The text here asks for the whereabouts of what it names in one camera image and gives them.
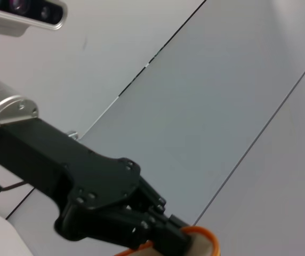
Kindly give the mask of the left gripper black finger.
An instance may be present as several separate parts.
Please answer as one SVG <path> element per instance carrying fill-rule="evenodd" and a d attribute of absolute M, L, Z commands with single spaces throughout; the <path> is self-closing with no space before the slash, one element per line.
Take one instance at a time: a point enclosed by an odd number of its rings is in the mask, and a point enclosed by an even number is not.
<path fill-rule="evenodd" d="M 100 212 L 93 238 L 130 249 L 152 242 L 159 253 L 185 253 L 189 248 L 189 235 L 166 216 L 132 210 Z"/>
<path fill-rule="evenodd" d="M 181 234 L 181 228 L 187 224 L 176 216 L 165 215 L 166 200 L 142 177 L 130 179 L 132 195 L 130 207 L 148 219 L 143 222 L 144 228 L 155 233 Z"/>

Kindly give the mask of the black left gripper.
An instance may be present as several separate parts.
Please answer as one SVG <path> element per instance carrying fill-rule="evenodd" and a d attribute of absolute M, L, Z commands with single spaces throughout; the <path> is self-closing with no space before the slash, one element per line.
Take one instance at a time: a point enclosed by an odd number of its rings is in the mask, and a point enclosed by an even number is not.
<path fill-rule="evenodd" d="M 0 165 L 53 200 L 55 231 L 78 241 L 130 241 L 140 222 L 125 207 L 140 167 L 104 157 L 35 118 L 0 127 Z"/>

